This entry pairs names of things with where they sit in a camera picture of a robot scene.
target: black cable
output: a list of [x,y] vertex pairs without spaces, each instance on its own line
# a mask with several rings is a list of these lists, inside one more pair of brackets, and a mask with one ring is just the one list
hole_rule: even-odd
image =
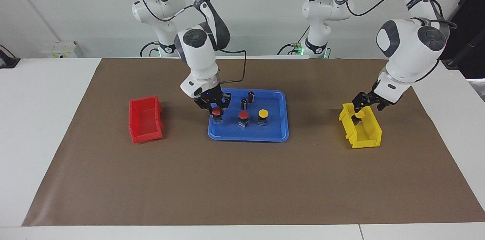
[[367,13],[369,13],[370,11],[374,10],[377,6],[381,5],[381,3],[383,3],[384,1],[386,1],[386,0],[381,0],[376,5],[374,5],[371,9],[367,10],[366,12],[364,12],[362,14],[356,14],[356,13],[352,12],[352,10],[350,9],[348,0],[345,1],[345,4],[347,5],[347,9],[349,10],[350,14],[352,14],[354,16],[363,16],[363,15],[366,15]]
[[443,8],[441,7],[441,4],[437,1],[437,0],[431,0],[432,2],[434,2],[437,6],[438,6],[438,9],[440,10],[440,16],[443,16]]
[[243,66],[243,72],[242,72],[242,78],[240,80],[231,80],[231,81],[222,81],[220,82],[221,84],[229,84],[229,83],[240,83],[244,80],[244,77],[246,76],[246,62],[247,62],[247,51],[246,50],[241,50],[241,51],[236,51],[236,52],[231,52],[231,51],[226,51],[222,50],[219,48],[216,48],[217,51],[221,51],[226,54],[239,54],[239,53],[244,53],[244,66]]
[[286,55],[291,55],[292,53],[298,54],[298,51],[289,51]]
[[[308,26],[308,28],[305,30],[305,32],[303,32],[303,35],[300,37],[300,39],[298,40],[298,43],[300,43],[300,41],[303,39],[303,37],[307,34],[308,30],[310,30],[310,26]],[[293,51],[289,52],[290,53],[294,53],[296,50],[296,46],[293,47]]]
[[143,1],[143,4],[145,5],[145,7],[147,7],[147,10],[150,12],[150,14],[158,19],[159,21],[163,21],[163,22],[168,22],[168,21],[171,21],[172,19],[175,19],[176,16],[178,16],[180,13],[184,12],[185,9],[188,9],[188,8],[191,8],[191,7],[194,7],[194,5],[189,5],[189,6],[186,6],[184,7],[182,10],[178,11],[177,13],[175,13],[175,15],[173,15],[171,18],[169,19],[160,19],[159,17],[157,17],[155,14],[153,14],[153,12],[150,10],[150,7],[149,5],[147,4],[147,2],[145,0],[142,0]]
[[158,41],[154,41],[154,42],[149,42],[147,43],[143,48],[142,50],[140,51],[140,57],[143,57],[143,51],[148,48],[148,46],[151,46],[151,45],[158,45]]
[[419,82],[419,81],[425,79],[426,77],[428,77],[436,69],[436,67],[438,67],[438,64],[440,64],[440,59],[438,59],[436,61],[435,66],[425,76],[423,76],[422,78],[419,78],[416,82]]
[[151,52],[153,52],[153,51],[157,51],[158,52],[158,49],[152,49],[152,50],[150,50],[150,57],[151,57]]
[[412,17],[411,19],[417,19],[417,20],[419,20],[421,22],[421,25],[423,25],[423,26],[426,25],[426,21],[424,21],[424,20],[422,20],[422,19],[420,19],[418,17]]
[[472,52],[475,52],[477,50],[476,47],[480,45],[480,42],[482,42],[485,39],[485,28],[471,40],[466,47],[464,47],[457,55],[455,55],[452,59],[446,59],[445,64],[447,67],[455,68],[458,66],[458,63],[462,61],[466,56],[471,54]]
[[4,48],[7,52],[9,52],[12,58],[17,58],[14,54],[12,54],[12,52],[10,52],[9,49],[7,49],[7,47],[3,46],[2,44],[0,44],[0,47]]
[[277,55],[281,54],[281,52],[286,48],[286,47],[290,47],[292,44],[286,44],[284,45],[283,47],[281,47],[281,49],[279,50],[279,52],[277,53]]
[[448,26],[450,27],[451,30],[456,30],[458,28],[458,25],[456,23],[451,22],[451,21],[447,21],[447,20],[444,20],[444,19],[432,19],[432,20],[430,20],[430,22],[439,22],[439,23],[448,24]]

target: white table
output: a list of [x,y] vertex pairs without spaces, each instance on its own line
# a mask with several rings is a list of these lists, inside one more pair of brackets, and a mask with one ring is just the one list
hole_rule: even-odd
[[[275,57],[250,57],[250,59]],[[100,59],[23,59],[0,70],[0,239],[485,239],[485,223],[348,226],[96,226],[19,228]],[[485,103],[440,65],[414,86],[485,209]]]

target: red button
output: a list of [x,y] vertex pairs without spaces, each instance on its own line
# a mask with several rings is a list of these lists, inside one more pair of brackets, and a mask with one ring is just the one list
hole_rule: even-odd
[[249,117],[249,113],[247,111],[239,112],[239,119],[246,120]]
[[221,114],[220,107],[213,107],[213,115],[214,116],[219,116],[220,114]]

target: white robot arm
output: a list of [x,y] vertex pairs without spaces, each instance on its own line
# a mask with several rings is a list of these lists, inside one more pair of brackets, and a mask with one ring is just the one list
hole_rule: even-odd
[[[380,29],[376,42],[389,58],[372,91],[361,92],[353,100],[355,111],[378,103],[381,111],[399,101],[402,94],[437,65],[450,34],[449,24],[444,20],[433,0],[402,0],[412,16],[411,19],[387,21]],[[352,0],[308,0],[303,14],[310,21],[308,38],[301,42],[303,53],[312,57],[325,54],[330,28],[328,20],[348,19],[352,15]]]
[[177,50],[180,59],[191,68],[191,73],[180,85],[183,92],[211,114],[212,104],[224,112],[231,95],[221,90],[214,51],[227,47],[229,30],[210,0],[189,2],[201,12],[205,21],[180,32],[170,20],[187,8],[184,7],[185,0],[142,0],[133,4],[132,11],[136,19],[154,28],[166,54]]

